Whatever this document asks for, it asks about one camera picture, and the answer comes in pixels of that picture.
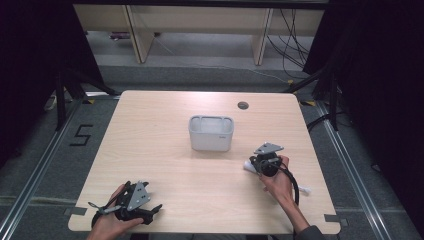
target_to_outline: black tape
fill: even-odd
[[[87,145],[88,139],[90,139],[91,135],[89,135],[89,134],[80,134],[81,129],[82,128],[87,128],[87,127],[93,127],[93,125],[92,124],[81,124],[78,127],[78,130],[77,130],[77,132],[75,133],[75,136],[74,136],[74,137],[78,137],[78,138],[85,138],[84,143],[71,143],[71,144],[69,144],[69,146],[72,146],[72,147],[77,147],[77,146],[78,147],[84,147],[84,146]]]
[[[326,222],[338,222],[343,227],[349,226],[349,223],[346,219],[340,219],[337,215],[324,214],[324,219]]]
[[[71,216],[71,215],[84,216],[86,212],[87,212],[87,208],[73,207],[73,208],[65,209],[65,212],[63,214],[66,216]]]

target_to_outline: person's arm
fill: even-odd
[[[110,199],[115,197],[122,189],[124,184],[118,187],[112,194]],[[132,219],[130,221],[120,221],[116,218],[115,213],[100,216],[96,224],[87,237],[87,240],[113,240],[118,236],[125,234],[128,229],[143,223],[142,218]]]
[[[283,163],[288,167],[289,158],[279,156]],[[303,216],[299,207],[293,200],[292,183],[290,179],[282,171],[278,171],[273,177],[260,176],[259,179],[265,184],[265,191],[269,192],[283,208],[290,222],[293,225],[294,231],[300,239],[324,239],[324,236],[315,226],[310,226],[306,218]]]

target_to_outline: white plastic container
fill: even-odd
[[[194,150],[225,152],[231,148],[234,121],[230,117],[196,115],[190,118],[188,129]]]

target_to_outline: finger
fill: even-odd
[[[265,185],[269,184],[272,181],[272,177],[268,177],[265,175],[261,175],[259,176],[259,180],[261,180],[261,182],[263,182]]]
[[[125,228],[125,230],[128,230],[132,227],[142,224],[143,222],[144,220],[142,218],[134,218],[129,221],[123,221],[121,223],[122,223],[122,227]]]
[[[281,158],[281,160],[283,161],[284,165],[286,165],[286,167],[289,166],[289,158],[283,155],[279,155],[278,157]]]
[[[121,184],[116,190],[115,190],[115,192],[113,192],[112,193],[112,196],[110,196],[110,199],[112,199],[112,198],[114,198],[116,195],[118,195],[121,191],[122,191],[122,189],[124,189],[124,184]]]

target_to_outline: black cable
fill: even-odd
[[[104,208],[108,208],[110,206],[110,204],[112,204],[121,194],[123,194],[124,192],[126,192],[128,190],[128,185],[130,184],[130,182],[128,181],[125,184],[125,187],[118,193],[116,194],[112,199],[109,200],[109,202],[104,206]]]
[[[290,182],[292,183],[293,189],[294,189],[294,202],[296,203],[297,206],[299,206],[299,185],[297,185],[296,179],[294,178],[293,174],[289,171],[289,168],[287,167],[287,165],[283,163],[283,161],[281,161],[281,165],[283,165],[284,168],[271,164],[271,166],[274,166],[278,168],[279,170],[281,170],[290,179]],[[295,238],[296,238],[296,231],[293,229],[293,240]]]
[[[337,112],[336,114],[343,114],[343,113],[345,113],[345,112],[344,111],[341,111],[341,112]],[[308,123],[306,125],[307,128],[308,128],[308,132],[311,132],[312,131],[312,128],[314,128],[318,123],[320,123],[320,122],[322,122],[322,121],[324,121],[326,119],[329,119],[329,118],[330,118],[330,114],[325,114],[325,115],[322,115],[321,117],[315,119],[314,121]]]
[[[284,45],[288,45],[289,48],[291,48],[293,50],[296,50],[296,51],[301,51],[303,54],[307,54],[307,55],[309,54],[309,51],[307,51],[307,50],[301,50],[301,49],[299,50],[298,48],[295,48],[293,46],[290,46],[286,41],[284,41],[284,39],[281,38],[280,35],[278,35],[278,38],[280,39],[280,41],[282,41],[284,43]]]
[[[284,16],[284,13],[283,13],[282,9],[280,9],[280,13],[281,13],[281,16],[283,17],[283,20],[284,20],[284,22],[286,24],[287,29],[289,30],[289,40],[288,40],[287,43],[290,42],[290,38],[293,38],[293,41],[296,43],[296,46],[297,46],[297,49],[296,50],[298,51],[300,58],[301,59],[303,58],[303,59],[306,60],[306,58],[303,56],[303,54],[301,54],[302,53],[302,50],[300,48],[303,48],[303,50],[307,51],[308,53],[309,53],[309,51],[305,47],[303,47],[302,44],[299,43],[299,41],[297,41],[296,25],[295,25],[296,10],[295,9],[292,9],[292,27],[291,28],[289,26],[289,23],[287,22],[286,17]]]
[[[277,47],[277,45],[271,40],[271,38],[269,36],[267,36],[269,42],[271,43],[272,47],[277,51],[278,54],[280,54],[283,57],[288,58],[291,62],[293,62],[294,64],[296,64],[299,67],[303,67],[303,64],[300,63],[299,61],[297,61],[295,58],[293,58],[292,56],[288,55],[287,53],[285,53],[283,50],[281,50],[279,47]]]

